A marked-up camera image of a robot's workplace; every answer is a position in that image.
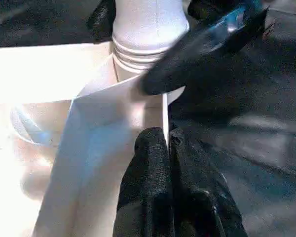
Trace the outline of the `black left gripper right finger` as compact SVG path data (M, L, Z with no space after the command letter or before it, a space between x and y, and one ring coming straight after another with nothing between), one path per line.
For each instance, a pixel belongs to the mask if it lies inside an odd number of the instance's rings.
M245 237L242 216L204 143L186 129L170 130L178 237Z

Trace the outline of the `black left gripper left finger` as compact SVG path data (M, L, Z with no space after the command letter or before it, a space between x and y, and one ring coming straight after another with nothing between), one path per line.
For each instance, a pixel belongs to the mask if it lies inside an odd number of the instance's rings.
M139 134L123 175L115 218L117 237L175 235L171 170L163 130Z

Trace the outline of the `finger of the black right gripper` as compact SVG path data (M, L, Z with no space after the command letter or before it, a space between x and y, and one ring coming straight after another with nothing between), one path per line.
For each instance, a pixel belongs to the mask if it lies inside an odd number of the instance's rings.
M93 41L111 41L115 17L115 0L101 0L87 21Z
M143 76L146 95L174 91L190 79L203 79L227 63L248 42L264 33L268 10L237 6L207 18L184 34Z

